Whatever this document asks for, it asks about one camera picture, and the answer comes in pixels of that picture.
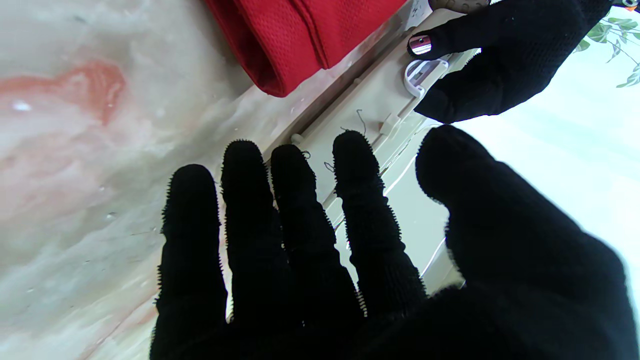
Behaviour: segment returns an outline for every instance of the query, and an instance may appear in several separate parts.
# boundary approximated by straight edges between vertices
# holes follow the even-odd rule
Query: green leaf
[[[622,30],[631,30],[638,26],[638,23],[631,19],[618,19],[617,17],[609,17],[607,21],[613,22]]]
[[[615,58],[616,56],[620,55],[620,41],[616,40],[616,44],[614,45],[613,43],[611,43],[611,46],[613,46],[613,55],[611,55],[611,59],[609,59],[609,61],[613,60],[613,58]]]
[[[601,23],[598,23],[593,27],[593,29],[591,29],[591,31],[587,33],[587,37],[595,42],[606,44],[607,35],[609,34],[609,30],[611,30],[612,28],[613,26],[611,25],[603,25]]]
[[[634,86],[640,84],[640,65],[634,67],[631,75],[627,78],[627,82],[616,86],[616,88],[626,88],[628,86]]]
[[[578,47],[576,47],[573,52],[579,53],[581,51],[585,51],[586,49],[589,49],[589,46],[591,46],[591,44],[587,40],[582,39],[580,40]]]

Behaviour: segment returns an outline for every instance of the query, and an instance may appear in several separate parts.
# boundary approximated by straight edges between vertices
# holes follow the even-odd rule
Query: fingernail
[[[419,35],[409,39],[409,49],[415,55],[425,54],[431,51],[431,38],[429,35]]]

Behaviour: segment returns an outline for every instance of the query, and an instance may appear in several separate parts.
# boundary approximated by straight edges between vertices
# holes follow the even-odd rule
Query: white plastic clip
[[[426,60],[413,60],[404,70],[404,87],[409,91],[409,94],[419,98],[420,100],[427,93],[427,89],[435,83],[440,77],[439,75],[435,79],[430,79],[429,75],[438,68],[443,67],[444,72],[449,68],[449,63],[443,59],[435,59],[431,61]]]

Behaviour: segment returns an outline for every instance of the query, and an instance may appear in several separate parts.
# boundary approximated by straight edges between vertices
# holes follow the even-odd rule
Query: plant stem
[[[625,55],[627,55],[627,56],[631,59],[631,61],[633,61],[634,63],[636,63],[636,65],[640,65],[640,63],[639,63],[639,62],[637,62],[637,61],[636,61],[636,59],[632,58],[632,57],[631,57],[631,55],[627,54],[627,52],[626,52],[626,51],[624,51],[620,46],[618,46],[618,45],[616,45],[616,44],[612,43],[612,42],[611,42],[611,40],[607,40],[607,42],[608,42],[608,43],[610,43],[611,45],[613,45],[613,47],[615,47],[615,48],[617,48],[618,50],[620,50],[621,52],[623,52]]]
[[[622,37],[622,34],[616,34],[616,35],[617,35],[619,38],[623,38],[623,37]],[[633,41],[633,40],[631,40],[631,39],[629,39],[629,38],[623,38],[623,39],[625,39],[626,41],[630,42],[631,44],[634,44],[635,46],[640,46],[640,44],[638,44],[637,42],[635,42],[635,41]]]
[[[620,25],[616,24],[615,22],[611,22],[611,21],[608,21],[608,20],[605,20],[605,19],[602,19],[601,21],[608,22],[611,25],[615,25],[617,27],[620,27]],[[640,33],[640,31],[638,31],[636,29],[629,29],[629,30],[625,30],[625,31],[628,31],[629,33]]]

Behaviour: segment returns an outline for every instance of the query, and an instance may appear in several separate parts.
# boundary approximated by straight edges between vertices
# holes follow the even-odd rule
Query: pink stain
[[[28,102],[34,95],[59,97],[94,114],[106,126],[125,87],[116,65],[96,60],[53,79],[17,76],[0,80],[0,98],[10,96]]]

